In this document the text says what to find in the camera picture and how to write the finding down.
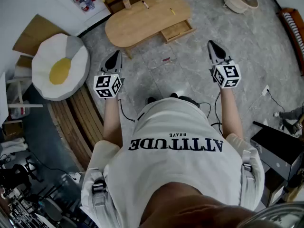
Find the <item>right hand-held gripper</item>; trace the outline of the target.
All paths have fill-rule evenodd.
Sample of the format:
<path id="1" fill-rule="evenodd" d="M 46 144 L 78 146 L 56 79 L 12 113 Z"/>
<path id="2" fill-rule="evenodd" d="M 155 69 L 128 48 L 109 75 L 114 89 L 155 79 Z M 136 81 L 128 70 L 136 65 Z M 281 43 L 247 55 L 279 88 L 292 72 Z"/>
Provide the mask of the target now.
<path id="1" fill-rule="evenodd" d="M 239 65 L 231 58 L 230 51 L 221 43 L 208 41 L 209 58 L 212 63 L 212 77 L 221 89 L 235 88 L 241 80 Z"/>

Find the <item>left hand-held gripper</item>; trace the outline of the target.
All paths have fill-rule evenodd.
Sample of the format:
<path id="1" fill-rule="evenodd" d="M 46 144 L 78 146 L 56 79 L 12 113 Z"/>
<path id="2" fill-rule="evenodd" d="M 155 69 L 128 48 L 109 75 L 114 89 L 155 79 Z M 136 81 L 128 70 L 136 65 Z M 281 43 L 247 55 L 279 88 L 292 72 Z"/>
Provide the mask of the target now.
<path id="1" fill-rule="evenodd" d="M 122 64 L 121 51 L 112 52 L 101 62 L 101 71 L 94 77 L 94 92 L 99 98 L 115 98 L 121 92 L 123 86 L 120 77 Z"/>

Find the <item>wooden table drawer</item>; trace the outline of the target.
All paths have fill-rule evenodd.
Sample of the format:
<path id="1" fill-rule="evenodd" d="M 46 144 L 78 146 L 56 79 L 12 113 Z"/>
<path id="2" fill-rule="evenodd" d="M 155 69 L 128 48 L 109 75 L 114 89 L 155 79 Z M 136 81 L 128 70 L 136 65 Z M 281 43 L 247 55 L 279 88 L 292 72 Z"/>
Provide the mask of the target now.
<path id="1" fill-rule="evenodd" d="M 177 24 L 174 24 L 168 28 L 165 28 L 163 30 L 160 31 L 161 35 L 163 36 L 165 43 L 168 44 L 178 38 L 181 38 L 189 33 L 194 32 L 196 29 L 193 28 L 191 26 L 191 24 L 187 21 L 181 21 Z M 180 36 L 173 38 L 173 39 L 169 39 L 171 37 L 173 37 L 174 35 L 177 35 L 179 33 L 182 33 Z"/>

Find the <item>person's left forearm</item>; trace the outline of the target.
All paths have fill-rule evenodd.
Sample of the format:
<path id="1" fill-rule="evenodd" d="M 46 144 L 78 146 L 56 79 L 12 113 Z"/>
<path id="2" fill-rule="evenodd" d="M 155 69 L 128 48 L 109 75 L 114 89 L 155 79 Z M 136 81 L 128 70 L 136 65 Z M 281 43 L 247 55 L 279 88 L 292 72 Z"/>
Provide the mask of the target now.
<path id="1" fill-rule="evenodd" d="M 108 98 L 105 101 L 103 138 L 106 141 L 117 145 L 119 148 L 122 148 L 123 146 L 123 136 L 117 97 Z"/>

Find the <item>person's right forearm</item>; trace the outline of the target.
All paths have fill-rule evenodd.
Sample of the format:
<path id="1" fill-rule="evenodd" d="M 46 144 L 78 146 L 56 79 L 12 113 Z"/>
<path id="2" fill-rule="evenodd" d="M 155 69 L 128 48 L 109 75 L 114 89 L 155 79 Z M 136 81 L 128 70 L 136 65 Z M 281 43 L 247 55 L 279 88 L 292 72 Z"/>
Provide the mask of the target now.
<path id="1" fill-rule="evenodd" d="M 231 88 L 220 89 L 222 108 L 222 129 L 224 138 L 235 134 L 243 139 L 243 126 Z"/>

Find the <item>wooden coffee table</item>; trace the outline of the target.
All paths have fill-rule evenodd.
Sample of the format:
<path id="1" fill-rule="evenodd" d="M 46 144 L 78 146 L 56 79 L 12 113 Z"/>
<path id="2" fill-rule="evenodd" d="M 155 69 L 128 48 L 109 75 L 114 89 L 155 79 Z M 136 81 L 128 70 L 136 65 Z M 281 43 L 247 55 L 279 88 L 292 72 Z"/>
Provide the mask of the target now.
<path id="1" fill-rule="evenodd" d="M 123 9 L 113 14 L 105 25 L 109 41 L 123 48 L 131 59 L 130 50 L 145 40 L 161 34 L 160 31 L 191 18 L 191 8 L 186 0 L 143 0 L 131 9 Z"/>

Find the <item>person's black trousers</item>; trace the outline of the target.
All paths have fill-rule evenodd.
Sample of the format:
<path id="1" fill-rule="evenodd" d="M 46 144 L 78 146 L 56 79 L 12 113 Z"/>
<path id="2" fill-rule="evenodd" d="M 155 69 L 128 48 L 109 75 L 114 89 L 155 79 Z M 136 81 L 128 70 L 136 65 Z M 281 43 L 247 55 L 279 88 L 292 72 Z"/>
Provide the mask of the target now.
<path id="1" fill-rule="evenodd" d="M 195 106 L 199 107 L 199 103 L 197 103 L 196 101 L 194 101 L 194 100 L 191 99 L 190 97 L 187 97 L 187 96 L 179 96 L 179 99 L 180 99 L 180 100 L 187 101 L 187 102 L 192 103 L 192 104 L 194 104 Z"/>

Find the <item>egg-shaped bean bag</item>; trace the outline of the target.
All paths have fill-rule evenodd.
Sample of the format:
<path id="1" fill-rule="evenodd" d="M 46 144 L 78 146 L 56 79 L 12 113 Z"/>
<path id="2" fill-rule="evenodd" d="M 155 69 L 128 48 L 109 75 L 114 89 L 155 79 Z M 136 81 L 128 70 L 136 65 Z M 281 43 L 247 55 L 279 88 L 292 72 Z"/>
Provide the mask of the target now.
<path id="1" fill-rule="evenodd" d="M 40 44 L 31 68 L 32 83 L 40 95 L 61 101 L 84 84 L 90 55 L 80 38 L 59 33 Z"/>

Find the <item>stack of wooden slats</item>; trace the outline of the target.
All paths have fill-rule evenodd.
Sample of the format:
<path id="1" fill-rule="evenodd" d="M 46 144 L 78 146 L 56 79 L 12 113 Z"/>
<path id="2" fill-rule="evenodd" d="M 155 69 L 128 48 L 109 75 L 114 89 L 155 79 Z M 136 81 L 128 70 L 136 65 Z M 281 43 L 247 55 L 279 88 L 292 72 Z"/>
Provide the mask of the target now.
<path id="1" fill-rule="evenodd" d="M 77 168 L 86 171 L 95 144 L 103 139 L 103 120 L 87 85 L 47 107 L 65 150 Z"/>

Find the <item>orange sofa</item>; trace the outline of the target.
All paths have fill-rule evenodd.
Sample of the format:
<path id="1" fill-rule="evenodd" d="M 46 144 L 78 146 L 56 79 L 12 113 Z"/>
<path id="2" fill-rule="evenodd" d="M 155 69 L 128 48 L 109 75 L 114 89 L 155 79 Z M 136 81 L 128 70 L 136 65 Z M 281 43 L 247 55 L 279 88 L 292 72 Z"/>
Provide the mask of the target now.
<path id="1" fill-rule="evenodd" d="M 301 76 L 304 76 L 304 56 L 300 51 L 300 48 L 298 47 L 298 44 L 295 40 L 295 37 L 291 31 L 291 29 L 289 28 L 287 22 L 285 21 L 284 17 L 283 17 L 283 13 L 284 12 L 291 12 L 293 10 L 297 10 L 297 9 L 293 9 L 293 8 L 283 8 L 282 10 L 280 10 L 280 12 L 278 13 L 278 16 L 292 42 L 292 45 L 294 47 L 294 51 L 295 51 L 295 55 L 298 61 L 298 65 L 299 65 L 299 70 L 301 72 Z"/>

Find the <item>striped throw blanket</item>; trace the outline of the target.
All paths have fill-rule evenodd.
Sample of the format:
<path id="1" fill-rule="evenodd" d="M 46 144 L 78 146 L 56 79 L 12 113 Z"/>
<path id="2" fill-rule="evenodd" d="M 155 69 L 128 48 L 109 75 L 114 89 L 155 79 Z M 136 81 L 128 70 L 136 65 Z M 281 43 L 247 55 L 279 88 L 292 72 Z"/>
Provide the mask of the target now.
<path id="1" fill-rule="evenodd" d="M 284 12 L 283 17 L 291 29 L 295 40 L 304 56 L 304 21 L 297 10 Z"/>

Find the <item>brown cardboard sheet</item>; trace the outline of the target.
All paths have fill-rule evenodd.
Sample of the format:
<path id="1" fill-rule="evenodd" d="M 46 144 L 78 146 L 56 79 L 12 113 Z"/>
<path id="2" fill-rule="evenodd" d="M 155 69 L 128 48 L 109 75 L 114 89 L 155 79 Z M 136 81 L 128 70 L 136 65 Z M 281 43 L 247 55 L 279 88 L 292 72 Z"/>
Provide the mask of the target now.
<path id="1" fill-rule="evenodd" d="M 23 30 L 12 50 L 35 56 L 42 42 L 60 33 L 70 35 L 48 19 L 37 14 Z"/>

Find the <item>person's white printed shirt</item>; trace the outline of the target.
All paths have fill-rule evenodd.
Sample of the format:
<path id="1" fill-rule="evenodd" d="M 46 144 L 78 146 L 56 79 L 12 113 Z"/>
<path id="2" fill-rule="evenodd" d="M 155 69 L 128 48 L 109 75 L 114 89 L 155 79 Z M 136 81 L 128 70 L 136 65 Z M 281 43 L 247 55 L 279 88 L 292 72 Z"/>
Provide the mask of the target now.
<path id="1" fill-rule="evenodd" d="M 126 146 L 95 145 L 81 202 L 101 228 L 138 228 L 152 194 L 170 182 L 255 210 L 264 181 L 254 147 L 235 134 L 222 137 L 195 105 L 166 98 L 143 108 Z"/>

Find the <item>black box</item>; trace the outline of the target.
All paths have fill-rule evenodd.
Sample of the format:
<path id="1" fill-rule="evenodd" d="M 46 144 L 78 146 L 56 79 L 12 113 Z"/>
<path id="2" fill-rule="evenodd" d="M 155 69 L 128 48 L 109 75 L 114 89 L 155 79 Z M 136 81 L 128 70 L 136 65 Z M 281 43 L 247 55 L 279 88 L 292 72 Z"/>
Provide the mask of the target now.
<path id="1" fill-rule="evenodd" d="M 253 122 L 260 130 L 250 143 L 258 150 L 260 159 L 286 181 L 292 179 L 301 168 L 304 143 L 284 132 L 262 123 Z"/>

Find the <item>white stool frame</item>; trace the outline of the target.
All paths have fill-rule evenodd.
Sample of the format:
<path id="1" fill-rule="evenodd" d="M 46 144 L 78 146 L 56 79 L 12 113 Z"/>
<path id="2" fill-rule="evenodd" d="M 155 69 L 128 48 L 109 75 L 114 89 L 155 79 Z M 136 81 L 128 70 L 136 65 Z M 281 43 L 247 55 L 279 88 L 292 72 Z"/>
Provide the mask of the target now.
<path id="1" fill-rule="evenodd" d="M 12 108 L 42 108 L 43 104 L 25 104 L 23 102 L 23 94 L 21 89 L 21 82 L 32 83 L 31 77 L 19 77 L 6 81 L 7 85 L 16 84 L 17 86 L 17 97 L 13 100 L 13 103 L 7 103 L 9 109 Z"/>

